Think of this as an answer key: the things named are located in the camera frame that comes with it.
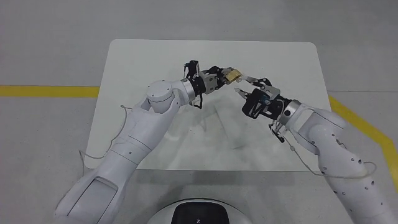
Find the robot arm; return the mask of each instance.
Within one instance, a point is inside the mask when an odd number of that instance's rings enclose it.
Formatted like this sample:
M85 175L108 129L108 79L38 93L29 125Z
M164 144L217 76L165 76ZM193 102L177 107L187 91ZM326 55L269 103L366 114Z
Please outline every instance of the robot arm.
M233 68L199 71L191 61L187 77L176 82L151 84L144 99L129 111L123 130L102 163L83 176L60 201L58 222L112 223L123 201L126 186L138 164L162 140L183 105L218 90L240 76Z
M364 162L342 145L340 137L347 125L345 120L330 111L280 96L280 91L267 79L244 79L260 89L252 93L235 89L246 99L243 113L254 119L260 114L273 119L269 127L281 142L285 141L284 131L290 131L301 146L317 155L320 176L325 177L355 224L397 223ZM295 124L304 111L312 114L296 130Z

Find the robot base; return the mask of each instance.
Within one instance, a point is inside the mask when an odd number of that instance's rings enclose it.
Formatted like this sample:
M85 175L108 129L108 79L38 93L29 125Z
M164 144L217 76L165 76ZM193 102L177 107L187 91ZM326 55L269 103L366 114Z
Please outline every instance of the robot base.
M148 224L252 224L238 209L217 200L185 199L159 210Z

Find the white table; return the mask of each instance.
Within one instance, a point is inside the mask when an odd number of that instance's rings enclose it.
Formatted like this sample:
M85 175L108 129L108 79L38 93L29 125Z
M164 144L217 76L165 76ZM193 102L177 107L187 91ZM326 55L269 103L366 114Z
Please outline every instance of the white table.
M143 98L156 80L178 80L183 64L199 60L201 69L234 67L256 78L267 77L281 95L330 110L317 50L303 42L233 42L196 40L114 40L109 47L87 153L101 156L118 132L124 111ZM252 91L246 82L224 86L203 97L203 109L180 109L162 142L139 169L305 171L286 143L269 128L269 119L253 120L241 112L244 100L234 87ZM314 155L295 144L308 165ZM89 168L99 160L85 159Z

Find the yellow floor line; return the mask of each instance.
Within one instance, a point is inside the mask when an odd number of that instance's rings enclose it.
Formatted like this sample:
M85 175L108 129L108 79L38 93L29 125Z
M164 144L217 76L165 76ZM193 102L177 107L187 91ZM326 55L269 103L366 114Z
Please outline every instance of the yellow floor line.
M331 109L335 113L340 115L343 119L380 145L384 158L386 159L387 166L390 170L392 180L394 181L396 192L398 192L398 154L392 139L369 124L365 119L359 117L356 113L348 109L332 96L329 96L329 102Z
M9 86L0 85L3 97L96 98L97 86Z
M99 91L98 86L0 85L0 97L96 98ZM335 113L380 145L398 192L398 154L392 140L332 96L329 96L329 101Z

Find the wire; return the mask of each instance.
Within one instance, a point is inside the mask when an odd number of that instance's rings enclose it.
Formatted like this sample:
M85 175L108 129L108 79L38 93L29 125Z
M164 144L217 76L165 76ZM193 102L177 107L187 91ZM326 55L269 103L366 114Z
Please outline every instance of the wire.
M361 175L361 176L357 176L357 177L349 177L349 176L342 176L342 175L325 175L325 174L317 174L314 171L311 170L311 168L303 161L303 159L300 157L300 155L297 153L296 148L289 142L289 140L287 140L287 138L284 136L284 139L287 141L287 143L290 146L290 150L293 151L294 153L296 153L297 157L300 159L300 161L303 163L303 165L313 174L313 175L317 175L320 177L331 177L331 178L340 178L340 179L363 179L363 178L367 178L370 177L371 175L373 175L373 173L375 173L375 171L377 170L377 165L373 162L363 162L364 164L372 164L374 166L374 169L371 172L366 173L366 175Z
M282 116L282 113L285 110L285 103L282 100L277 100L282 102L282 111L280 112L278 118L276 119L276 122L279 122L280 117ZM287 140L287 138L284 135L280 135L282 138L284 138L286 140L286 142L289 144L290 146L290 150L293 151L294 153L296 153L297 157L300 159L301 163L313 174L313 175L317 175L319 177L329 177L329 178L339 178L339 179L363 179L363 178L367 178L370 177L371 175L373 175L373 173L375 173L375 171L377 170L377 165L374 162L363 162L364 164L372 164L374 166L374 169L371 172L367 172L365 175L361 175L361 176L354 176L354 177L350 177L350 176L342 176L342 175L325 175L325 174L317 174L314 171L311 170L310 166L308 166L303 159L301 158L301 156L298 154L298 152L296 151L296 148L289 142L289 140Z
M111 147L113 145L113 141L115 139L117 139L119 137L119 135L122 133L122 131L124 129L124 126L126 125L126 121L127 121L127 109L131 110L132 108L125 107L124 105L121 105L120 107L124 109L123 125L122 125L122 128L120 128L120 130L117 133L117 135L114 138L111 139L111 142L110 142L109 147L107 148L106 152L101 157L94 157L94 156L91 156L91 155L85 153L82 150L79 150L80 160L81 160L81 163L83 164L83 175L85 174L85 162L84 162L83 155L85 155L86 157L92 158L92 159L102 159L102 158L104 158L108 154L109 150L111 149Z

